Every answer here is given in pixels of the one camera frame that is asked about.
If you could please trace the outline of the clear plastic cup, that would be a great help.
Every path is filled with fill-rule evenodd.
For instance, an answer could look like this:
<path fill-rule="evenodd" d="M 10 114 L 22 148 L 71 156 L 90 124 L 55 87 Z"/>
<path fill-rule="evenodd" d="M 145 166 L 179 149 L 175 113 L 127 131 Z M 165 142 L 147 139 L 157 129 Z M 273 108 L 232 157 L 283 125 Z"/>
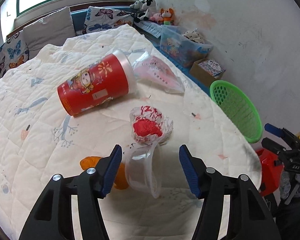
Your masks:
<path fill-rule="evenodd" d="M 125 150 L 125 176 L 132 189 L 158 198 L 162 182 L 162 154 L 159 143 L 132 143 Z"/>

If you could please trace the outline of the red white wrapper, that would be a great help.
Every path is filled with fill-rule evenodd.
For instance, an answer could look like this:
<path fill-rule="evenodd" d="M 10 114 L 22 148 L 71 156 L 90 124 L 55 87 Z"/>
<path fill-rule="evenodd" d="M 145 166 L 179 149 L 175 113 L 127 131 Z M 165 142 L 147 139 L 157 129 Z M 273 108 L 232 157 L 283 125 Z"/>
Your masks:
<path fill-rule="evenodd" d="M 164 144 L 172 134 L 173 120 L 155 107 L 134 107 L 129 114 L 133 139 L 144 145 Z"/>

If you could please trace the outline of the pink clear plastic bag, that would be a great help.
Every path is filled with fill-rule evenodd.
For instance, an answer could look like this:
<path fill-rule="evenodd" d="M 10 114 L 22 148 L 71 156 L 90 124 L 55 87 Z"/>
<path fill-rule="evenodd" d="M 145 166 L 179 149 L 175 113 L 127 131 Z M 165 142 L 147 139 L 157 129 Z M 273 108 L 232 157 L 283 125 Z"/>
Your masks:
<path fill-rule="evenodd" d="M 151 81 L 160 85 L 166 93 L 183 94 L 185 87 L 179 77 L 161 59 L 144 52 L 132 64 L 137 80 Z"/>

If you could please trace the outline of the red paper noodle cup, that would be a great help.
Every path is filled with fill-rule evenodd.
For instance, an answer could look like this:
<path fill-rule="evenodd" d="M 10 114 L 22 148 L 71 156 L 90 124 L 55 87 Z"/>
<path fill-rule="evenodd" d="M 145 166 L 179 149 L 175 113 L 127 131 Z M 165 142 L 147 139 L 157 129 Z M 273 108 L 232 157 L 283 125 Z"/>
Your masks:
<path fill-rule="evenodd" d="M 57 93 L 65 111 L 76 116 L 107 101 L 135 93 L 133 67 L 121 50 L 115 50 L 64 81 Z"/>

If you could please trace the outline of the red plastic stool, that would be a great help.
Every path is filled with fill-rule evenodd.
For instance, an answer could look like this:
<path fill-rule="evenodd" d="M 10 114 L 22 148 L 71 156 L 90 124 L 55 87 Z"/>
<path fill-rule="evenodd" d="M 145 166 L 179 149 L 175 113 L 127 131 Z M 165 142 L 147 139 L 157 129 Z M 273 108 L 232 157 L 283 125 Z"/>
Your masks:
<path fill-rule="evenodd" d="M 274 193 L 280 185 L 283 164 L 278 156 L 265 148 L 256 151 L 262 166 L 260 194 L 262 197 Z"/>

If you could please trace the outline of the green plastic waste basket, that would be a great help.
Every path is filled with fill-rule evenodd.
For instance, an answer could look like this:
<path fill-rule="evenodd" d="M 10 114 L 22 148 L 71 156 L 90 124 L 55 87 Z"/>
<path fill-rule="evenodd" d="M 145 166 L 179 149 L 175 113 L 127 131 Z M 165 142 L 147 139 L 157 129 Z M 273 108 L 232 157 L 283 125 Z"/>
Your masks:
<path fill-rule="evenodd" d="M 210 85 L 210 97 L 247 142 L 259 142 L 263 133 L 262 121 L 256 107 L 243 91 L 228 81 L 216 80 Z"/>

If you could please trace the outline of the cardboard box with books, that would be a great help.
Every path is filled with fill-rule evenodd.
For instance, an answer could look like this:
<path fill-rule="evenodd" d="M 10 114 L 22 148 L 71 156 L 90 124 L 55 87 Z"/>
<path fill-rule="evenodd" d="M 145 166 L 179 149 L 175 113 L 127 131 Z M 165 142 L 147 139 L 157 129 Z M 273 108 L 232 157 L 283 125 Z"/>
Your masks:
<path fill-rule="evenodd" d="M 210 87 L 214 81 L 220 80 L 225 72 L 226 69 L 214 59 L 195 61 L 190 69 L 190 75 L 205 87 Z"/>

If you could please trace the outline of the white quilted table cover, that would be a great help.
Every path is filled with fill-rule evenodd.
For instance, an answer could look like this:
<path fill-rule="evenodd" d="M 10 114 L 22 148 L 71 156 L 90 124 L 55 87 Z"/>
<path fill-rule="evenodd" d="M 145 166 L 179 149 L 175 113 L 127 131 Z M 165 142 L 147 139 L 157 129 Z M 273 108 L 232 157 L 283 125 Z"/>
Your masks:
<path fill-rule="evenodd" d="M 138 83 L 135 93 L 69 116 L 57 87 L 81 69 L 115 49 L 130 61 L 149 51 L 162 54 L 134 28 L 69 38 L 63 46 L 45 46 L 38 55 L 0 79 L 0 226 L 18 239 L 42 190 L 54 174 L 82 172 L 87 156 L 107 156 L 113 147 L 134 147 L 129 114 L 134 107 L 153 106 L 173 121 L 173 132 L 161 147 L 162 188 L 159 198 L 133 189 L 112 189 L 100 201 L 111 239 L 190 239 L 202 202 L 189 190 L 179 147 L 223 175 L 247 174 L 261 184 L 257 154 L 223 111 L 176 66 L 185 92 L 168 94 L 151 82 Z"/>

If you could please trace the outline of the clear plastic storage bin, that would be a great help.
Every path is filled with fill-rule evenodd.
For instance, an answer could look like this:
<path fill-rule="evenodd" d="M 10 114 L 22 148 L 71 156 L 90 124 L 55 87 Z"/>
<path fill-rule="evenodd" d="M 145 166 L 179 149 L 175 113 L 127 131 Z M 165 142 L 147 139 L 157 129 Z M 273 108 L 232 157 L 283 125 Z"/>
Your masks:
<path fill-rule="evenodd" d="M 160 50 L 181 66 L 189 68 L 195 61 L 206 58 L 213 50 L 213 44 L 206 41 L 197 29 L 163 25 Z"/>

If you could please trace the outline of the orange fox plush toy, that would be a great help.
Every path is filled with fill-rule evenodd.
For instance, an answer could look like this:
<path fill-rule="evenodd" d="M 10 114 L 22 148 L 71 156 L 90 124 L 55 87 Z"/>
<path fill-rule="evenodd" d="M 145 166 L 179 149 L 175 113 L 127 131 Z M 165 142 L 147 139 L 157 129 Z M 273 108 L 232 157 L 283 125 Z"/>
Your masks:
<path fill-rule="evenodd" d="M 161 8 L 160 14 L 162 19 L 159 21 L 163 25 L 174 25 L 174 10 L 172 8 L 164 9 Z"/>

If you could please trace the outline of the pink plush toy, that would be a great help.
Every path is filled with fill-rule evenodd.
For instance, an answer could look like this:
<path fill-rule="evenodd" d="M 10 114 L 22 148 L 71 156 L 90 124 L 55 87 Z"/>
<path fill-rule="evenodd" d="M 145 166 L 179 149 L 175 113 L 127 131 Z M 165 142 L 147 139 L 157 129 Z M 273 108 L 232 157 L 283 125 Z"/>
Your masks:
<path fill-rule="evenodd" d="M 164 19 L 162 18 L 162 14 L 161 13 L 156 13 L 156 14 L 153 14 L 149 20 L 151 22 L 155 22 L 157 24 L 163 24 L 164 22 Z"/>

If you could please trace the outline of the left butterfly pillow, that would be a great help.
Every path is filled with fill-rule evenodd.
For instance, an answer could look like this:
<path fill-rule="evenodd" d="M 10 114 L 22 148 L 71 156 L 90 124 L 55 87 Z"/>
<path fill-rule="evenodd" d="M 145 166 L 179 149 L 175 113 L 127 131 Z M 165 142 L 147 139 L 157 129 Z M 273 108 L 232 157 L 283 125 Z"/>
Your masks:
<path fill-rule="evenodd" d="M 24 39 L 23 31 L 19 31 L 0 46 L 0 78 L 9 69 L 17 68 L 30 58 L 29 48 Z"/>

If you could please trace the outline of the butterfly pillow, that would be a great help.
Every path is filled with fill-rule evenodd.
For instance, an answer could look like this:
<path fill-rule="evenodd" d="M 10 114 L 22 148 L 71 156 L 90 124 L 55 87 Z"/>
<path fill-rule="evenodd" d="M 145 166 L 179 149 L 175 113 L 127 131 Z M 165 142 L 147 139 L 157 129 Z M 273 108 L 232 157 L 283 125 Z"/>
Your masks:
<path fill-rule="evenodd" d="M 116 8 L 89 7 L 85 13 L 71 15 L 77 36 L 106 31 L 134 23 L 134 14 Z"/>
<path fill-rule="evenodd" d="M 0 46 L 0 78 L 9 69 L 17 68 L 30 58 L 29 48 L 24 39 L 23 31 L 19 31 Z"/>

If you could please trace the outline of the cow plush toy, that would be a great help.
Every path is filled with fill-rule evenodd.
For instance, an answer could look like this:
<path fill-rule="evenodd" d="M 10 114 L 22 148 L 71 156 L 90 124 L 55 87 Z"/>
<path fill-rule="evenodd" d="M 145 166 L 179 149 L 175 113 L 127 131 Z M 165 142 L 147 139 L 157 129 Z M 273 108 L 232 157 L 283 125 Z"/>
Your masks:
<path fill-rule="evenodd" d="M 153 12 L 156 12 L 155 0 L 136 1 L 129 7 L 136 11 L 134 22 L 140 23 L 141 21 L 148 21 Z"/>

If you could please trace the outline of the grey square cushion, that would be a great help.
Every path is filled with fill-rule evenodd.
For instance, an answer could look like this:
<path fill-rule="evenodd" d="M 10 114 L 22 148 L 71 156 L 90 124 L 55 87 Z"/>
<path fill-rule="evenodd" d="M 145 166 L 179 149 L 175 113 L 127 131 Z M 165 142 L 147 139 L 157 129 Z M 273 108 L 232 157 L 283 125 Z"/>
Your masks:
<path fill-rule="evenodd" d="M 45 45 L 62 46 L 68 38 L 75 36 L 69 7 L 53 12 L 23 28 L 29 59 L 34 58 Z"/>

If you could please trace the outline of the right butterfly pillow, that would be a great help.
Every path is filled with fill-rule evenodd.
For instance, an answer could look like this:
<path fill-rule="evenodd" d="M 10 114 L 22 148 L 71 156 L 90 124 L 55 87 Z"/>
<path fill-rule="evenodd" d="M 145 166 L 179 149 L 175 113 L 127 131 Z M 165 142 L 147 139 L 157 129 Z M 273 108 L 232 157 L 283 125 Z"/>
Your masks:
<path fill-rule="evenodd" d="M 89 7 L 85 13 L 71 15 L 77 36 L 106 31 L 134 23 L 134 14 L 116 8 Z"/>

